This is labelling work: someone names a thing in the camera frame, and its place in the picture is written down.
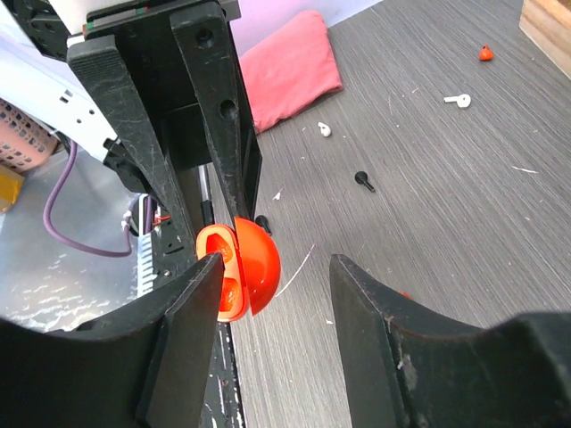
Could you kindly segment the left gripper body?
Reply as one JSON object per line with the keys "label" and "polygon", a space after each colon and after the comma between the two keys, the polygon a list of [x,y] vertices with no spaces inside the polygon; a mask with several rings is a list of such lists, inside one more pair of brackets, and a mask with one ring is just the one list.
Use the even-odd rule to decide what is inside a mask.
{"label": "left gripper body", "polygon": [[64,58],[70,37],[113,34],[139,47],[163,38],[169,14],[197,1],[10,1],[8,18],[42,55]]}

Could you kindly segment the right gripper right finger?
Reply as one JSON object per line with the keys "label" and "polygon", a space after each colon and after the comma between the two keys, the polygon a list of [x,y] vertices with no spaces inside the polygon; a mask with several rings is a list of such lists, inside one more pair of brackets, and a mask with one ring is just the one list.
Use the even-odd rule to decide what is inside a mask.
{"label": "right gripper right finger", "polygon": [[341,254],[330,260],[329,282],[353,426],[569,426],[567,313],[467,325]]}

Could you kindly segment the orange earbud case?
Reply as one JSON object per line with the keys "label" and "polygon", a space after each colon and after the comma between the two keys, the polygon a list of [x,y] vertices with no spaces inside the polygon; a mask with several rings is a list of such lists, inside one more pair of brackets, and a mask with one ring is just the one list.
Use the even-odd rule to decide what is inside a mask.
{"label": "orange earbud case", "polygon": [[200,259],[216,252],[223,259],[218,313],[222,323],[260,313],[273,299],[281,277],[277,246],[267,232],[246,218],[234,218],[234,225],[209,225],[195,241]]}

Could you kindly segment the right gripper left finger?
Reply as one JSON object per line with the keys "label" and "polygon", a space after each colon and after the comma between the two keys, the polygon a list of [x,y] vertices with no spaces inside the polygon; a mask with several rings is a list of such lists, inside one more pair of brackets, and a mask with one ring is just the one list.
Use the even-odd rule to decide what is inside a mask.
{"label": "right gripper left finger", "polygon": [[1,323],[4,427],[196,427],[223,276],[219,255],[77,329]]}

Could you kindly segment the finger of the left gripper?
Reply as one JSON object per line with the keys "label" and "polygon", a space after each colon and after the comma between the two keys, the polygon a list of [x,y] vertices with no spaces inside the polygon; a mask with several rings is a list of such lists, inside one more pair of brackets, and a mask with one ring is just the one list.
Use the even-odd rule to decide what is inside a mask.
{"label": "finger of the left gripper", "polygon": [[170,213],[182,245],[192,250],[195,230],[175,170],[162,151],[115,37],[72,45],[67,63]]}
{"label": "finger of the left gripper", "polygon": [[203,115],[228,212],[252,220],[262,156],[226,16],[218,3],[197,3],[171,14],[170,27]]}

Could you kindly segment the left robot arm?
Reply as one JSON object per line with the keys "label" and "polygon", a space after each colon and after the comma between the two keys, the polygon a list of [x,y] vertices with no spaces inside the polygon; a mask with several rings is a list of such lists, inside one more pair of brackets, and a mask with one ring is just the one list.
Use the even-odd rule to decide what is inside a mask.
{"label": "left robot arm", "polygon": [[1,96],[150,194],[191,246],[211,164],[252,218],[261,171],[235,1],[4,1]]}

